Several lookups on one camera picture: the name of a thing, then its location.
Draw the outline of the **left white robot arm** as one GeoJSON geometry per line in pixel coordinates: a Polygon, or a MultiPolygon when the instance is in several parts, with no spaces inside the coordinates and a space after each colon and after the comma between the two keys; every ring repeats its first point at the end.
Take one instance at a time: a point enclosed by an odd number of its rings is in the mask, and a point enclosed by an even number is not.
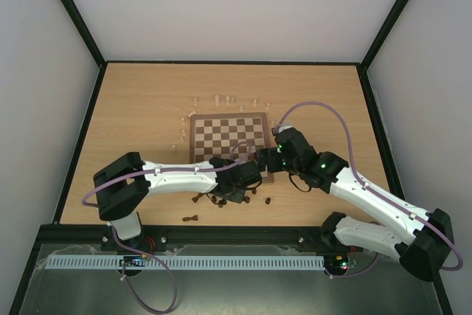
{"type": "Polygon", "coordinates": [[[136,208],[149,195],[192,192],[242,203],[247,190],[262,184],[254,161],[212,157],[187,165],[147,162],[130,152],[93,176],[99,219],[110,223],[121,240],[141,234],[136,208]]]}

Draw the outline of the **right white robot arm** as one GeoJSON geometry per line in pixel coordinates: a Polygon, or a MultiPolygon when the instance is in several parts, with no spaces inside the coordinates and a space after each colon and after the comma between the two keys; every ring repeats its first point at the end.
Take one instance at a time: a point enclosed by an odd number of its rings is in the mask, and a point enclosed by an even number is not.
{"type": "Polygon", "coordinates": [[[399,262],[414,277],[432,282],[451,252],[454,234],[448,213],[430,212],[382,189],[354,171],[340,156],[318,153],[297,129],[288,126],[275,136],[275,148],[259,149],[261,170],[298,176],[309,189],[334,195],[373,217],[376,224],[357,221],[340,212],[324,223],[322,243],[336,250],[359,246],[399,262]]]}

